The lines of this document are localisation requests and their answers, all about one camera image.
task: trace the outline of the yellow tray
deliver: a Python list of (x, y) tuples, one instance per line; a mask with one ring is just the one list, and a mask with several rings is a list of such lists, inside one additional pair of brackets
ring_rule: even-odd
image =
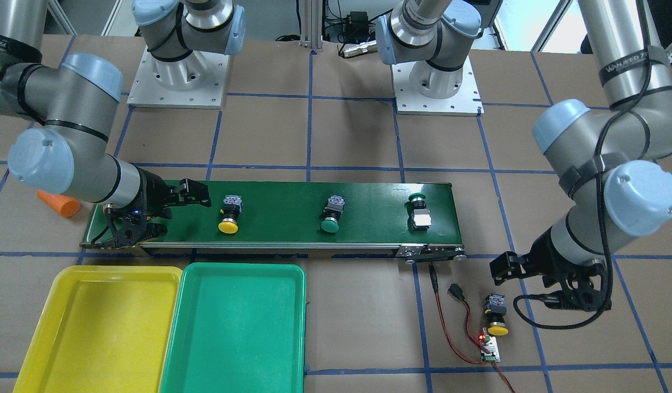
[(155, 393), (181, 270), (72, 266), (55, 278), (14, 393)]

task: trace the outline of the yellow button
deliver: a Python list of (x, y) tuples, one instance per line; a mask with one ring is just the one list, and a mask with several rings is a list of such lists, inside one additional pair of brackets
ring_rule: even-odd
[(221, 231), (223, 234), (235, 234), (239, 230), (239, 227), (237, 224), (229, 221), (224, 221), (219, 223), (219, 231)]
[(495, 325), (491, 326), (488, 329), (488, 332), (493, 334), (494, 336), (505, 336), (506, 334), (508, 334), (508, 329), (503, 326)]

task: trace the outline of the green board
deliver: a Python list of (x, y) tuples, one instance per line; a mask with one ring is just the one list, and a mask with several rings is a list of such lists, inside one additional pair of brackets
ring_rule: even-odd
[(299, 266), (191, 264), (160, 393), (302, 393), (305, 297)]
[[(328, 182), (203, 182), (212, 207), (172, 208), (170, 221), (154, 219), (169, 233), (143, 243), (144, 248), (398, 248), (403, 244), (461, 246), (458, 216), (450, 184), (328, 183)], [(428, 231), (413, 231), (408, 221), (409, 195), (423, 192), (431, 210)], [(228, 194), (241, 195), (239, 231), (217, 229)], [(321, 229), (327, 199), (346, 200), (339, 231)], [(86, 246), (106, 226), (102, 209), (94, 209), (82, 244)]]

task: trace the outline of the orange handle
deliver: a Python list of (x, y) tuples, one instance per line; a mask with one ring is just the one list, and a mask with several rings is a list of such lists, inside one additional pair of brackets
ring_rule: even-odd
[(81, 209), (81, 204), (76, 199), (64, 195), (49, 194), (42, 189), (38, 190), (38, 198), (65, 218), (74, 216)]

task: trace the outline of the white mounting plate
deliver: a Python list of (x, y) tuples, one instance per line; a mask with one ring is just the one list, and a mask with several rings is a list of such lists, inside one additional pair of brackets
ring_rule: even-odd
[(152, 72), (152, 55), (145, 52), (137, 68), (127, 104), (147, 108), (221, 109), (229, 68), (229, 56), (202, 52), (212, 72), (201, 87), (184, 92), (166, 89)]
[(484, 113), (476, 78), (469, 57), (463, 65), (465, 76), (458, 94), (448, 99), (432, 99), (416, 91), (409, 82), (409, 74), (415, 62), (392, 65), (394, 94), (397, 98), (397, 113), (401, 115), (476, 116)]

